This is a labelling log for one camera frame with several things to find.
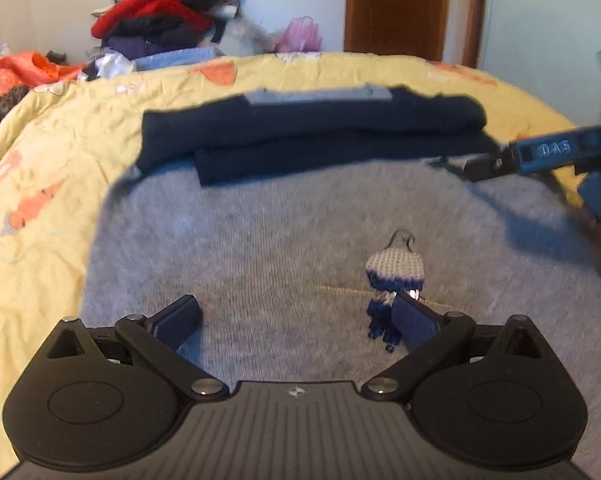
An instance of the orange garment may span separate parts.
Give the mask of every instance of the orange garment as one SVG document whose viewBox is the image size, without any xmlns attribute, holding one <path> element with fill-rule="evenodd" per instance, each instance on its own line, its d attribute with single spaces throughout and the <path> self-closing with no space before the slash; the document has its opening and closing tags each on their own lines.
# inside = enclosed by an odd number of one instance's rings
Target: orange garment
<svg viewBox="0 0 601 480">
<path fill-rule="evenodd" d="M 57 83 L 66 79 L 76 79 L 83 65 L 60 66 L 52 63 L 38 52 L 23 52 L 16 56 L 0 59 L 0 96 L 14 86 L 25 85 L 34 88 L 38 85 Z"/>
</svg>

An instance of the light blue fabric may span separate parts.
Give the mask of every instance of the light blue fabric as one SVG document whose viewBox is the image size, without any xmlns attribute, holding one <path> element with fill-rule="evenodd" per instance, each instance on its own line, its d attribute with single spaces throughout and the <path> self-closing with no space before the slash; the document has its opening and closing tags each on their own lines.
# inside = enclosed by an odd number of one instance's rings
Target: light blue fabric
<svg viewBox="0 0 601 480">
<path fill-rule="evenodd" d="M 199 46 L 141 57 L 140 59 L 136 59 L 135 63 L 136 69 L 139 72 L 144 72 L 167 68 L 169 66 L 193 65 L 215 57 L 218 57 L 218 50 L 215 46 Z"/>
</svg>

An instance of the yellow bedsheet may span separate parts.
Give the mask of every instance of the yellow bedsheet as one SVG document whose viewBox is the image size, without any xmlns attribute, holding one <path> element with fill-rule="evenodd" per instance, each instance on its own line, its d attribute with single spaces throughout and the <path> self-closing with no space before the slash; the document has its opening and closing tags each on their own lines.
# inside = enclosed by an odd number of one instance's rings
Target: yellow bedsheet
<svg viewBox="0 0 601 480">
<path fill-rule="evenodd" d="M 509 142 L 572 127 L 541 101 L 485 73 L 410 57 L 352 54 L 218 59 L 30 92 L 0 125 L 0 475 L 16 462 L 2 429 L 5 397 L 63 316 L 76 314 L 88 251 L 108 186 L 140 150 L 142 113 L 258 88 L 280 91 L 405 84 L 468 94 L 487 132 Z M 558 172 L 577 202 L 578 179 Z"/>
</svg>

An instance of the silver screw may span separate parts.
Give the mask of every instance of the silver screw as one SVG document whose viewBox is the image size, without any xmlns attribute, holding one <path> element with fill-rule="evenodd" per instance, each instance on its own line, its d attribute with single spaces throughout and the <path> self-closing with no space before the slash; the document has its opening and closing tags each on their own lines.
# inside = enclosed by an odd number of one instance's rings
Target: silver screw
<svg viewBox="0 0 601 480">
<path fill-rule="evenodd" d="M 367 387 L 375 394 L 392 394 L 398 389 L 398 381 L 389 377 L 375 377 Z"/>
<path fill-rule="evenodd" d="M 221 393 L 223 386 L 223 383 L 218 381 L 218 379 L 208 377 L 206 379 L 198 379 L 192 384 L 192 390 L 195 394 L 210 396 Z"/>
</svg>

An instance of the brown door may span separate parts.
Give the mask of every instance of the brown door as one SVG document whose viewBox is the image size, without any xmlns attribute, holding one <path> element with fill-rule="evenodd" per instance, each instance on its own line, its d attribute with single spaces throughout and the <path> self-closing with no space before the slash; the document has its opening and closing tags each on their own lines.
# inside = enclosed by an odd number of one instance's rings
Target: brown door
<svg viewBox="0 0 601 480">
<path fill-rule="evenodd" d="M 440 60 L 448 0 L 347 0 L 345 50 Z"/>
</svg>

